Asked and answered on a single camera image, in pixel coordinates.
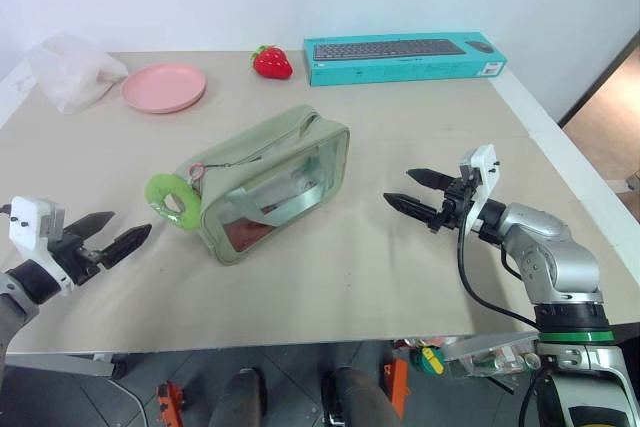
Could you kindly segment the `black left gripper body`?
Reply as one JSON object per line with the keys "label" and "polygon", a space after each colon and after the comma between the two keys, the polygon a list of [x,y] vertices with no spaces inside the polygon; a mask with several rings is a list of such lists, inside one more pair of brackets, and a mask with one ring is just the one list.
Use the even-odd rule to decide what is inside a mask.
{"label": "black left gripper body", "polygon": [[49,241],[48,251],[74,286],[85,284],[101,271],[101,254],[86,249],[84,240],[76,234],[63,233],[60,240]]}

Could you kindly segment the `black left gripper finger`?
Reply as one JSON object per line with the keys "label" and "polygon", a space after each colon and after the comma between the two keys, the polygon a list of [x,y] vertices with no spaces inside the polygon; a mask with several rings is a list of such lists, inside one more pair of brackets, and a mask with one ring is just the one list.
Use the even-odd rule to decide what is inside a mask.
{"label": "black left gripper finger", "polygon": [[110,245],[100,251],[99,263],[105,269],[113,268],[144,244],[151,229],[151,224],[144,224],[128,229]]}
{"label": "black left gripper finger", "polygon": [[64,228],[62,243],[64,245],[82,246],[87,239],[100,232],[114,216],[115,213],[113,211],[87,214]]}

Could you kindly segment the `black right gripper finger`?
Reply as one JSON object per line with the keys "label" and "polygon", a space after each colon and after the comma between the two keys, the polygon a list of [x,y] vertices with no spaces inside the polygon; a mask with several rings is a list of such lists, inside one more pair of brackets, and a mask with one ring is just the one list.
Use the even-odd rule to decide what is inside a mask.
{"label": "black right gripper finger", "polygon": [[432,190],[446,191],[455,181],[454,177],[427,168],[409,169],[406,174],[420,185]]}
{"label": "black right gripper finger", "polygon": [[406,194],[384,193],[385,201],[396,211],[424,223],[428,228],[439,228],[438,211]]}

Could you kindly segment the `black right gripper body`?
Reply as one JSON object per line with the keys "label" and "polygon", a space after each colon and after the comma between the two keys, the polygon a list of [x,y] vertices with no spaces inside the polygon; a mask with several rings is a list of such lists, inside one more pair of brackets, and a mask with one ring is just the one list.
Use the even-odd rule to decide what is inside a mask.
{"label": "black right gripper body", "polygon": [[474,204],[472,197],[477,187],[478,181],[474,176],[468,179],[453,178],[444,174],[437,176],[434,189],[441,190],[444,193],[444,199],[441,209],[429,222],[429,229],[434,233],[441,228],[465,232],[466,218]]}

